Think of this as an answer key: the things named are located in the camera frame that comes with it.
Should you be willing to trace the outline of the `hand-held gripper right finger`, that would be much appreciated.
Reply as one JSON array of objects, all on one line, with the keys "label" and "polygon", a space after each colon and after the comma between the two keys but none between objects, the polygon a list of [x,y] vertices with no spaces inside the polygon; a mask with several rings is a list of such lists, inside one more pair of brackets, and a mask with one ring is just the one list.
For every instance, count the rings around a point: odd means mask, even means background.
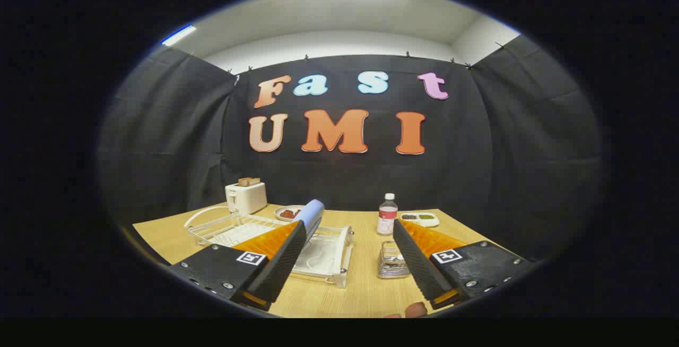
[{"label": "hand-held gripper right finger", "polygon": [[393,238],[435,310],[484,296],[534,269],[533,262],[492,241],[465,243],[412,221],[395,221]]}]

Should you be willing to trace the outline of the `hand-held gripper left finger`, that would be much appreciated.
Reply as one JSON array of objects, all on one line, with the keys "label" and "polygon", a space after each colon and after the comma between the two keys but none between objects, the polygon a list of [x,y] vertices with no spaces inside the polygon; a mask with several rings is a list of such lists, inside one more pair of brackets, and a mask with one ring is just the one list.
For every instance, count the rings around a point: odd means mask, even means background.
[{"label": "hand-held gripper left finger", "polygon": [[170,265],[170,272],[223,300],[268,311],[307,241],[300,221],[236,246],[206,246]]}]

